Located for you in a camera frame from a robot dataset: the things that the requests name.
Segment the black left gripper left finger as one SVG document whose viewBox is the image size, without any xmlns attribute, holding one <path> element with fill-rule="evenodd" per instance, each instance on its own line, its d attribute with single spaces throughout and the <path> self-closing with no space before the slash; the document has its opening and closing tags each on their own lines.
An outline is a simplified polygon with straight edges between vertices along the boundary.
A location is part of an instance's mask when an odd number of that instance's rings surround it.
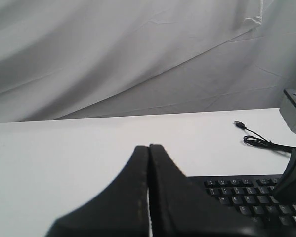
<svg viewBox="0 0 296 237">
<path fill-rule="evenodd" d="M 147 237 L 149 152 L 135 147 L 118 176 L 96 197 L 55 220 L 48 237 Z"/>
</svg>

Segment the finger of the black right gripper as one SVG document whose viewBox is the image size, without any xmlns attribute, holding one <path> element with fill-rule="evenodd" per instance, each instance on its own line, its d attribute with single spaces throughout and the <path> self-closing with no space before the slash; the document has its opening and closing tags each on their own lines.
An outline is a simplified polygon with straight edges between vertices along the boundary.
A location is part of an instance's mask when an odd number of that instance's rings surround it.
<svg viewBox="0 0 296 237">
<path fill-rule="evenodd" d="M 221 205 L 175 165 L 162 145 L 149 147 L 149 207 L 155 237 L 259 237 L 253 221 Z"/>
</svg>

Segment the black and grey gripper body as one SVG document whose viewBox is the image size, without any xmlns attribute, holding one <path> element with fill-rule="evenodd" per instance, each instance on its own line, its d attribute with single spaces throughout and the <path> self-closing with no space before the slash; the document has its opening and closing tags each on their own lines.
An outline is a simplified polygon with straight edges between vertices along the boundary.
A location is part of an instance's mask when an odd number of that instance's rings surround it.
<svg viewBox="0 0 296 237">
<path fill-rule="evenodd" d="M 284 98 L 280 105 L 280 114 L 292 133 L 296 134 L 296 90 L 284 89 Z"/>
</svg>

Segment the black curved left gripper right finger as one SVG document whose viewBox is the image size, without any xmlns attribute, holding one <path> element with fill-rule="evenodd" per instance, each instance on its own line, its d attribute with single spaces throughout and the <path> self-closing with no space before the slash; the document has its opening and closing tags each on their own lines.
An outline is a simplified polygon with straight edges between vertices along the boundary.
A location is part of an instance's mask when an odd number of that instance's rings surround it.
<svg viewBox="0 0 296 237">
<path fill-rule="evenodd" d="M 289 163 L 272 193 L 280 203 L 296 202 L 296 148 L 292 149 Z"/>
</svg>

